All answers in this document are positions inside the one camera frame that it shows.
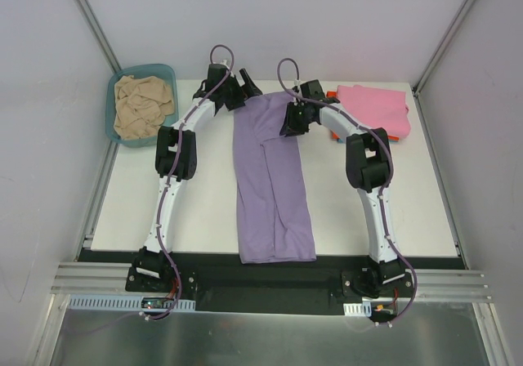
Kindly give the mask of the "purple t-shirt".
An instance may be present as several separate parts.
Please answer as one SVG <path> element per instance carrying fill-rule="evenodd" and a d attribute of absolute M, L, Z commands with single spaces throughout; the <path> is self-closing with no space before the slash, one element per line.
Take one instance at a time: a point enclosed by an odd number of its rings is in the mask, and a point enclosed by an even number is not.
<path fill-rule="evenodd" d="M 244 264 L 315 261 L 297 139 L 279 134 L 291 97 L 255 96 L 235 111 L 239 257 Z"/>

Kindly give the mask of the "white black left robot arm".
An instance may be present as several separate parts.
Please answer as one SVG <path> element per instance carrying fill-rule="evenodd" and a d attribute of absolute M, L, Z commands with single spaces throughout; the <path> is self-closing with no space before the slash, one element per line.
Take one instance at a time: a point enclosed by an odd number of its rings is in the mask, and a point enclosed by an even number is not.
<path fill-rule="evenodd" d="M 162 292 L 171 284 L 181 283 L 168 233 L 181 191 L 196 172 L 196 132 L 221 108 L 237 110 L 245 106 L 246 100 L 261 94 L 245 68 L 236 76 L 224 64 L 210 64 L 207 78 L 193 95 L 187 112 L 173 125 L 159 129 L 154 158 L 159 197 L 149 235 L 128 271 L 128 284 L 145 281 L 154 291 Z"/>

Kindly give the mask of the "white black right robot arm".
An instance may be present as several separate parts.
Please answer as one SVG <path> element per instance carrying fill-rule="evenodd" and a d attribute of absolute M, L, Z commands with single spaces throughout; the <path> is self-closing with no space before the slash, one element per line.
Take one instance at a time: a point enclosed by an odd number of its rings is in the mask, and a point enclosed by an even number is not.
<path fill-rule="evenodd" d="M 386 296 L 406 273 L 390 218 L 394 168 L 387 133 L 348 114 L 339 100 L 324 94 L 317 80 L 284 91 L 293 100 L 287 104 L 281 136 L 304 135 L 317 123 L 345 140 L 346 178 L 360 196 L 369 234 L 368 267 L 351 280 L 351 288 L 362 297 Z"/>

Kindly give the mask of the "orange folded t-shirt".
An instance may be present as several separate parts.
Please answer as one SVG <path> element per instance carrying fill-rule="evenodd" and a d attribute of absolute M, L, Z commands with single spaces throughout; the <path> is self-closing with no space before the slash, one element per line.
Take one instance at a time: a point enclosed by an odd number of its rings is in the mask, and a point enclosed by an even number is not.
<path fill-rule="evenodd" d="M 328 103 L 331 105 L 334 105 L 338 109 L 341 108 L 341 103 L 337 98 L 337 92 L 336 91 L 327 91 L 326 92 L 326 98 L 328 99 Z M 330 139 L 332 141 L 336 141 L 339 144 L 344 144 L 346 141 L 346 136 L 340 136 L 337 134 L 337 130 L 343 130 L 346 132 L 348 121 L 344 116 L 342 116 L 339 112 L 335 114 L 331 114 L 328 112 L 328 126 L 333 126 L 336 124 L 336 129 L 330 128 Z"/>

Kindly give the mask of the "teal folded t-shirt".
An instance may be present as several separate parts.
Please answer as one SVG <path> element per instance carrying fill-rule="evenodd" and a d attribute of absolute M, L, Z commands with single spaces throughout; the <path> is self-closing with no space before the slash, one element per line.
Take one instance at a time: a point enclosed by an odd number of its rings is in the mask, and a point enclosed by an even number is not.
<path fill-rule="evenodd" d="M 333 141 L 336 141 L 339 144 L 343 144 L 344 143 L 344 140 L 342 138 L 340 138 L 338 135 L 336 135 L 335 133 L 332 133 L 331 137 L 332 137 Z M 396 137 L 396 136 L 388 136 L 388 140 L 391 143 L 398 143 L 400 141 L 400 138 Z"/>

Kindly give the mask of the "pink folded t-shirt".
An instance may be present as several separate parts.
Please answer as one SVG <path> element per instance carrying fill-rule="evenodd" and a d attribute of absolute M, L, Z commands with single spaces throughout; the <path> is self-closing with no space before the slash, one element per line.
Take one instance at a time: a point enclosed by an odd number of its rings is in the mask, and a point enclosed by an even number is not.
<path fill-rule="evenodd" d="M 337 98 L 347 113 L 372 129 L 382 127 L 388 136 L 397 140 L 406 138 L 411 132 L 404 91 L 338 85 Z"/>

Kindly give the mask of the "beige crumpled t-shirt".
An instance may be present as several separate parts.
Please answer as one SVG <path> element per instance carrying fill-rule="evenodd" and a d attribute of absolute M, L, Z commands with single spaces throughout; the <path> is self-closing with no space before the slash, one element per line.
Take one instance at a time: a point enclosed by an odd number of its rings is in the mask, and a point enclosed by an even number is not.
<path fill-rule="evenodd" d="M 155 76 L 121 77 L 114 85 L 114 130 L 124 141 L 155 137 L 175 113 L 172 87 Z"/>

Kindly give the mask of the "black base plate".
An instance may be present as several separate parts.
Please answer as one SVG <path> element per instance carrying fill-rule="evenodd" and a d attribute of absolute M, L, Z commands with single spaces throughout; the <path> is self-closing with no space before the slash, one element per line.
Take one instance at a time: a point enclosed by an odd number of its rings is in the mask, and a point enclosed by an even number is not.
<path fill-rule="evenodd" d="M 340 315 L 365 298 L 407 300 L 414 283 L 404 263 L 380 267 L 362 256 L 244 264 L 236 254 L 139 251 L 125 289 L 179 296 L 198 311 Z"/>

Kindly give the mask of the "left aluminium frame post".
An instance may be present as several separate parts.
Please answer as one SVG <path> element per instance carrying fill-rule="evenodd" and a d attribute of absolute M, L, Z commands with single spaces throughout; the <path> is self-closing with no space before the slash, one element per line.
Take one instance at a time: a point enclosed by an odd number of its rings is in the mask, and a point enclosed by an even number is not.
<path fill-rule="evenodd" d="M 96 13 L 92 8 L 91 3 L 89 0 L 74 0 L 74 2 L 79 9 L 85 23 L 87 24 L 87 27 L 89 28 L 92 36 L 94 37 L 97 46 L 101 50 L 101 53 L 107 64 L 114 73 L 117 73 L 122 69 L 121 64 L 119 63 L 114 49 L 111 47 L 110 42 L 105 35 L 100 21 L 97 19 Z"/>

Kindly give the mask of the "aluminium frame post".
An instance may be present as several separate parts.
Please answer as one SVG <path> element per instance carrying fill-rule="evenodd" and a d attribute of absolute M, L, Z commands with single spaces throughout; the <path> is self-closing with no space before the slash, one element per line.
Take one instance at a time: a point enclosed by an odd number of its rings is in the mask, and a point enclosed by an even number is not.
<path fill-rule="evenodd" d="M 114 73 L 117 73 L 122 69 L 121 64 L 119 63 L 114 49 L 111 47 L 110 42 L 105 35 L 100 21 L 97 19 L 96 13 L 92 8 L 91 3 L 89 0 L 74 0 L 74 2 L 79 9 L 85 23 L 87 24 L 87 27 L 89 28 L 92 36 L 94 37 L 97 46 L 101 50 L 101 53 L 107 64 Z"/>
<path fill-rule="evenodd" d="M 413 96 L 418 97 L 422 92 L 423 88 L 427 85 L 431 76 L 435 73 L 439 63 L 443 60 L 446 52 L 449 50 L 453 40 L 458 35 L 459 30 L 462 28 L 467 17 L 472 11 L 478 0 L 463 0 L 456 11 L 453 19 L 450 21 L 442 38 L 438 42 L 436 49 L 432 53 L 427 65 L 422 71 L 421 76 L 417 82 L 413 85 Z"/>

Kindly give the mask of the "right aluminium frame post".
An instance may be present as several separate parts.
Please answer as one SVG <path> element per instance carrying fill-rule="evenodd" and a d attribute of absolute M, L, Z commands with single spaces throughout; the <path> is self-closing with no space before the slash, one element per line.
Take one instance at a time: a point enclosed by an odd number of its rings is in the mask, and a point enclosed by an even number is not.
<path fill-rule="evenodd" d="M 453 19 L 450 21 L 442 38 L 438 42 L 436 49 L 432 53 L 427 65 L 422 71 L 421 76 L 417 82 L 413 85 L 413 96 L 418 97 L 422 92 L 423 88 L 427 85 L 431 76 L 435 73 L 439 63 L 443 60 L 446 52 L 449 50 L 453 40 L 458 35 L 459 30 L 462 28 L 467 17 L 472 11 L 478 0 L 463 0 L 456 11 Z"/>

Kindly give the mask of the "aluminium front rail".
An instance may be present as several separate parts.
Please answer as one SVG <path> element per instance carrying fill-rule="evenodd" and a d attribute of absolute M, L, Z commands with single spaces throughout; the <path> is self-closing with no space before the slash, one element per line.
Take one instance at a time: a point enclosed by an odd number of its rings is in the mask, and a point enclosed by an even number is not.
<path fill-rule="evenodd" d="M 53 293 L 71 295 L 108 295 L 144 298 L 161 297 L 152 292 L 128 292 L 125 289 L 129 264 L 105 264 L 94 262 L 68 262 L 60 264 L 51 290 Z M 340 315 L 348 314 L 351 308 L 367 310 L 370 306 L 401 308 L 409 300 L 437 303 L 491 303 L 493 295 L 485 276 L 473 270 L 418 270 L 413 279 L 413 296 L 407 300 L 393 301 L 365 298 L 358 303 L 345 304 Z M 178 302 L 178 309 L 196 310 L 194 301 Z"/>

